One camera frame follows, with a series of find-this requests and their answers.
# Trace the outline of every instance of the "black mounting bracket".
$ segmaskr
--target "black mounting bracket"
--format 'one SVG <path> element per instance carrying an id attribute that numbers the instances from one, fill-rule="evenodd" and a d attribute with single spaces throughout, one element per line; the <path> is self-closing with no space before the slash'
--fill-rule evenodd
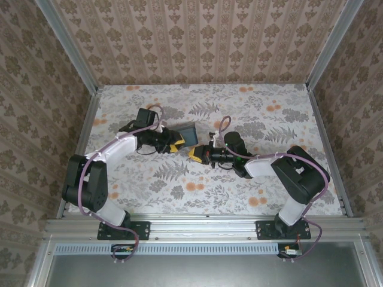
<path id="1" fill-rule="evenodd" d="M 129 228 L 136 231 L 140 241 L 149 240 L 150 221 L 131 221 Z M 100 223 L 97 234 L 98 240 L 135 240 L 134 235 L 128 231 L 112 228 Z"/>
<path id="2" fill-rule="evenodd" d="M 256 221 L 256 232 L 258 240 L 296 240 L 297 235 L 300 239 L 311 239 L 309 224 L 304 220 L 296 222 L 284 234 L 276 229 L 274 220 Z"/>

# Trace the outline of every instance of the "floral wallpaper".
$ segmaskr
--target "floral wallpaper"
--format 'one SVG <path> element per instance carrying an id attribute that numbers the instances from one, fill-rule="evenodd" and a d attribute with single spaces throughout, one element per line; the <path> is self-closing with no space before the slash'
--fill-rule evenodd
<path id="1" fill-rule="evenodd" d="M 0 1 L 0 286 L 31 271 L 88 102 L 34 1 Z"/>
<path id="2" fill-rule="evenodd" d="M 304 83 L 346 0 L 54 0 L 99 85 Z"/>
<path id="3" fill-rule="evenodd" d="M 165 110 L 168 127 L 194 122 L 200 144 L 208 144 L 209 132 L 231 115 L 228 131 L 239 132 L 249 152 L 274 154 L 300 145 L 329 169 L 304 84 L 105 86 L 87 152 L 109 142 L 139 108 L 154 103 Z M 139 152 L 152 150 L 146 146 Z M 288 194 L 276 176 L 240 178 L 232 170 L 192 161 L 190 150 L 122 154 L 118 165 L 108 166 L 110 199 L 129 212 L 151 214 L 275 215 L 284 205 Z M 342 214 L 332 182 L 309 213 Z"/>
<path id="4" fill-rule="evenodd" d="M 353 211 L 383 266 L 383 1 L 363 2 L 314 92 Z"/>

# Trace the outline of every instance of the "fern pattern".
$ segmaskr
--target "fern pattern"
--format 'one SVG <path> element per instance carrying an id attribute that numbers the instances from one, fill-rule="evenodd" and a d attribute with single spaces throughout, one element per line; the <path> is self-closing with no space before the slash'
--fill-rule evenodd
<path id="1" fill-rule="evenodd" d="M 273 127 L 268 131 L 265 140 L 283 144 L 284 142 L 287 143 L 290 139 L 294 139 L 296 136 L 294 130 L 291 130 L 289 127 L 287 129 L 284 127 L 279 127 L 279 129 Z"/>
<path id="2" fill-rule="evenodd" d="M 202 117 L 210 116 L 213 112 L 218 112 L 220 109 L 214 103 L 197 103 L 190 111 L 191 115 L 200 115 Z"/>
<path id="3" fill-rule="evenodd" d="M 157 102 L 165 110 L 164 119 L 170 129 L 194 122 L 199 144 L 207 144 L 208 133 L 216 131 L 221 119 L 230 115 L 232 124 L 227 131 L 237 131 L 248 152 L 272 154 L 301 144 L 328 169 L 304 85 L 254 85 L 253 90 L 246 86 L 246 92 L 241 87 L 148 85 L 129 91 L 124 86 L 108 86 L 100 98 L 96 113 L 99 124 L 92 127 L 86 153 L 108 143 L 119 128 L 136 118 L 138 108 Z M 132 104 L 127 105 L 123 96 L 128 96 Z M 1 98 L 0 108 L 6 112 Z M 159 109 L 154 110 L 161 116 Z M 382 143 L 374 149 L 383 149 Z M 139 152 L 146 154 L 152 150 L 143 146 Z M 118 164 L 108 165 L 109 198 L 131 213 L 274 215 L 284 205 L 287 193 L 277 177 L 240 178 L 232 170 L 212 169 L 191 160 L 189 152 L 190 148 L 174 154 L 152 155 L 123 151 Z M 30 167 L 25 162 L 15 165 L 14 176 L 23 169 Z M 310 210 L 312 214 L 339 214 L 333 186 L 317 202 Z M 7 204 L 1 201 L 0 214 L 7 210 Z"/>
<path id="4" fill-rule="evenodd" d="M 159 167 L 153 176 L 172 181 L 173 179 L 177 180 L 181 175 L 186 175 L 186 173 L 189 173 L 189 170 L 187 164 L 184 165 L 184 162 L 180 164 L 173 161 L 173 164 L 171 164 L 167 161 Z"/>

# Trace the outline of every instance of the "pink cable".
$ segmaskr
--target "pink cable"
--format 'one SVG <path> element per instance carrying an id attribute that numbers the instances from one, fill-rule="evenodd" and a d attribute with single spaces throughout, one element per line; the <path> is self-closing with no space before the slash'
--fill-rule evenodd
<path id="1" fill-rule="evenodd" d="M 222 126 L 223 126 L 224 121 L 225 121 L 226 119 L 228 119 L 229 122 L 227 123 L 226 127 L 225 127 L 224 129 L 222 129 Z M 220 140 L 221 140 L 222 143 L 224 143 L 224 139 L 223 139 L 223 136 L 222 136 L 222 132 L 224 132 L 224 131 L 230 126 L 230 123 L 231 123 L 231 122 L 232 122 L 232 118 L 231 118 L 229 115 L 223 117 L 223 119 L 221 120 L 220 128 L 218 129 L 218 132 L 219 132 L 219 134 L 220 134 Z M 287 153 L 285 153 L 285 152 L 282 152 L 282 153 L 276 153 L 276 154 L 256 155 L 255 157 L 248 157 L 248 156 L 246 156 L 246 155 L 237 154 L 236 152 L 234 152 L 234 151 L 232 151 L 230 148 L 228 148 L 226 145 L 225 145 L 225 149 L 227 149 L 228 152 L 232 153 L 233 155 L 236 155 L 237 157 L 240 157 L 240 158 L 247 158 L 247 159 L 249 159 L 249 160 L 256 160 L 256 159 L 262 159 L 262 158 L 273 158 L 273 157 L 275 157 L 276 155 L 278 155 L 278 156 L 280 156 L 280 157 L 291 157 L 291 158 L 295 158 L 295 159 L 297 159 L 297 160 L 301 160 L 301 161 L 303 161 L 303 162 L 309 164 L 310 166 L 312 166 L 314 169 L 316 169 L 316 170 L 320 173 L 320 175 L 323 177 L 323 180 L 324 180 L 324 188 L 323 188 L 323 190 L 319 193 L 319 195 L 317 195 L 315 198 L 313 198 L 312 200 L 310 200 L 309 204 L 307 204 L 307 207 L 306 207 L 305 210 L 302 212 L 302 217 L 303 217 L 303 220 L 304 220 L 304 221 L 306 221 L 308 224 L 312 224 L 312 225 L 314 225 L 314 226 L 316 226 L 316 227 L 319 228 L 319 235 L 318 235 L 317 239 L 315 240 L 314 244 L 309 248 L 309 250 L 307 250 L 303 255 L 301 255 L 301 256 L 295 258 L 294 260 L 298 260 L 299 258 L 303 258 L 303 257 L 306 256 L 307 254 L 309 254 L 309 253 L 313 250 L 313 248 L 315 247 L 315 245 L 319 242 L 319 240 L 320 240 L 320 238 L 321 238 L 321 236 L 322 236 L 322 228 L 321 228 L 318 224 L 316 224 L 316 223 L 314 223 L 314 222 L 312 222 L 312 221 L 306 219 L 304 216 L 306 215 L 307 211 L 308 211 L 308 210 L 310 209 L 310 207 L 312 206 L 313 202 L 316 201 L 316 200 L 318 200 L 320 197 L 322 197 L 323 194 L 326 193 L 326 191 L 327 191 L 327 189 L 328 189 L 328 187 L 329 187 L 329 181 L 327 180 L 327 176 L 324 174 L 324 172 L 321 170 L 321 168 L 320 168 L 318 165 L 316 165 L 315 163 L 313 163 L 312 161 L 309 161 L 309 160 L 307 160 L 307 159 L 305 159 L 305 158 L 303 158 L 303 157 L 299 157 L 298 155 L 287 154 Z"/>
<path id="2" fill-rule="evenodd" d="M 151 129 L 152 127 L 156 127 L 158 124 L 161 123 L 161 121 L 163 120 L 163 117 L 164 117 L 164 110 L 163 108 L 158 105 L 158 104 L 155 104 L 155 105 L 151 105 L 148 109 L 151 109 L 152 107 L 158 107 L 160 108 L 161 110 L 161 117 L 158 119 L 158 121 L 156 121 L 155 123 L 153 123 L 152 125 L 148 126 L 148 127 L 143 127 L 141 129 L 138 129 L 138 130 L 135 130 L 135 131 L 132 131 L 130 133 L 125 133 L 119 137 L 116 137 L 114 138 L 111 142 L 108 142 L 106 145 L 104 145 L 98 152 L 96 152 L 95 154 L 93 154 L 88 160 L 87 162 L 85 163 L 84 167 L 83 167 L 83 171 L 81 172 L 81 176 L 80 176 L 80 181 L 78 183 L 78 194 L 77 194 L 77 205 L 78 205 L 78 208 L 81 212 L 82 215 L 91 215 L 92 217 L 100 220 L 102 223 L 106 224 L 107 226 L 110 226 L 112 228 L 115 228 L 115 229 L 118 229 L 118 230 L 124 230 L 124 231 L 128 231 L 130 233 L 132 233 L 135 237 L 135 246 L 133 248 L 133 251 L 132 253 L 130 253 L 130 255 L 128 257 L 126 257 L 124 260 L 128 260 L 137 250 L 138 248 L 138 243 L 139 243 L 139 238 L 138 238 L 138 235 L 137 233 L 134 231 L 134 230 L 131 230 L 129 228 L 125 228 L 125 227 L 121 227 L 121 226 L 116 226 L 112 223 L 109 223 L 109 222 L 106 222 L 103 218 L 101 218 L 100 216 L 98 216 L 96 213 L 92 212 L 92 211 L 89 211 L 89 212 L 86 212 L 83 208 L 83 201 L 82 201 L 82 193 L 83 193 L 83 184 L 84 184 L 84 178 L 85 178 L 85 174 L 87 172 L 87 169 L 89 167 L 89 165 L 91 164 L 91 162 L 99 155 L 102 155 L 102 153 L 107 149 L 109 148 L 112 144 L 116 143 L 117 141 L 121 140 L 121 139 L 124 139 L 124 138 L 127 138 L 128 136 L 131 136 L 131 135 L 134 135 L 135 133 L 139 133 L 139 132 L 142 132 L 144 130 L 148 130 L 148 129 Z"/>

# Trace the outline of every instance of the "purple cable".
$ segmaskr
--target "purple cable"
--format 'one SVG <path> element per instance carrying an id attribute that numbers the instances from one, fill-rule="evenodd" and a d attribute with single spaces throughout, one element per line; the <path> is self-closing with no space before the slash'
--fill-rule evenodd
<path id="1" fill-rule="evenodd" d="M 222 126 L 223 126 L 224 121 L 225 121 L 226 119 L 228 119 L 229 122 L 227 123 L 226 127 L 222 129 Z M 219 134 L 220 134 L 220 140 L 221 140 L 222 143 L 224 143 L 224 139 L 223 139 L 223 136 L 222 136 L 222 132 L 224 132 L 224 131 L 230 126 L 230 123 L 231 123 L 231 122 L 232 122 L 232 118 L 231 118 L 229 115 L 223 117 L 223 119 L 221 120 L 220 127 L 219 127 L 219 129 L 218 129 L 218 132 L 219 132 Z M 324 172 L 321 170 L 321 168 L 320 168 L 319 166 L 317 166 L 315 163 L 313 163 L 312 161 L 309 161 L 309 160 L 307 160 L 307 159 L 305 159 L 305 158 L 303 158 L 303 157 L 299 157 L 298 155 L 287 154 L 287 153 L 282 152 L 282 153 L 276 153 L 276 154 L 256 155 L 255 157 L 248 157 L 248 156 L 246 156 L 246 155 L 237 154 L 236 152 L 234 152 L 234 151 L 232 151 L 230 148 L 228 148 L 226 145 L 225 145 L 225 148 L 226 148 L 230 153 L 232 153 L 233 155 L 236 155 L 237 157 L 240 157 L 240 158 L 247 158 L 247 159 L 249 159 L 249 160 L 253 160 L 253 159 L 262 159 L 262 158 L 273 158 L 273 157 L 275 157 L 276 155 L 278 155 L 278 156 L 280 156 L 280 157 L 291 157 L 291 158 L 295 158 L 295 159 L 297 159 L 297 160 L 301 160 L 301 161 L 303 161 L 303 162 L 305 162 L 305 163 L 311 165 L 314 169 L 316 169 L 316 170 L 321 174 L 321 176 L 323 177 L 323 180 L 324 180 L 324 188 L 323 188 L 323 190 L 319 193 L 318 196 L 316 196 L 314 199 L 310 200 L 309 204 L 307 204 L 307 207 L 306 207 L 305 210 L 302 212 L 302 217 L 306 215 L 307 211 L 310 209 L 310 207 L 312 206 L 313 202 L 316 201 L 316 200 L 318 200 L 320 197 L 322 197 L 323 194 L 326 193 L 326 191 L 327 191 L 327 189 L 328 189 L 328 187 L 329 187 L 329 181 L 327 180 L 327 176 L 324 174 Z M 306 219 L 305 217 L 303 217 L 303 220 L 306 221 L 308 224 L 312 224 L 312 225 L 318 227 L 318 228 L 319 228 L 319 235 L 318 235 L 317 239 L 315 240 L 314 244 L 309 248 L 309 250 L 306 251 L 305 254 L 303 254 L 303 255 L 301 255 L 301 256 L 295 258 L 294 260 L 297 260 L 297 259 L 302 258 L 302 257 L 306 256 L 307 254 L 309 254 L 309 253 L 313 250 L 313 248 L 315 247 L 315 245 L 318 243 L 318 241 L 320 240 L 320 238 L 321 238 L 321 236 L 322 236 L 322 228 L 321 228 L 318 224 L 316 224 L 316 223 L 314 223 L 314 222 L 312 222 L 312 221 Z"/>
<path id="2" fill-rule="evenodd" d="M 114 138 L 111 142 L 108 142 L 106 145 L 104 145 L 97 153 L 93 154 L 88 160 L 87 162 L 85 163 L 84 167 L 83 167 L 83 171 L 81 173 L 81 176 L 80 176 L 80 181 L 78 183 L 78 195 L 77 195 L 77 204 L 78 204 L 78 208 L 81 212 L 82 215 L 91 215 L 92 217 L 100 220 L 101 222 L 103 222 L 104 224 L 106 224 L 107 226 L 110 226 L 112 228 L 115 228 L 115 229 L 118 229 L 118 230 L 124 230 L 124 231 L 128 231 L 130 233 L 132 233 L 135 237 L 135 247 L 132 251 L 132 253 L 126 257 L 124 260 L 128 260 L 137 250 L 138 248 L 138 243 L 139 243 L 139 239 L 138 239 L 138 235 L 137 233 L 134 231 L 134 230 L 131 230 L 129 228 L 125 228 L 125 227 L 120 227 L 120 226 L 116 226 L 114 224 L 111 224 L 109 222 L 106 222 L 104 219 L 102 219 L 100 216 L 98 216 L 97 214 L 95 214 L 94 212 L 92 211 L 89 211 L 89 212 L 86 212 L 83 208 L 83 201 L 82 201 L 82 193 L 83 193 L 83 184 L 84 184 L 84 178 L 85 178 L 85 174 L 87 172 L 87 169 L 89 167 L 89 165 L 91 164 L 91 162 L 99 155 L 101 155 L 106 149 L 108 149 L 112 144 L 116 143 L 117 141 L 121 140 L 121 139 L 124 139 L 124 138 L 127 138 L 128 136 L 131 136 L 131 135 L 134 135 L 135 133 L 139 133 L 139 132 L 142 132 L 144 130 L 148 130 L 148 129 L 151 129 L 152 127 L 156 127 L 158 124 L 161 123 L 161 121 L 163 120 L 163 116 L 164 116 L 164 110 L 163 108 L 158 105 L 158 104 L 155 104 L 155 105 L 151 105 L 149 106 L 148 109 L 151 109 L 152 107 L 158 107 L 160 108 L 161 110 L 161 117 L 158 119 L 157 122 L 153 123 L 152 125 L 148 126 L 148 127 L 143 127 L 141 129 L 138 129 L 138 130 L 135 130 L 133 132 L 130 132 L 130 133 L 126 133 L 122 136 L 119 136 L 117 138 Z"/>

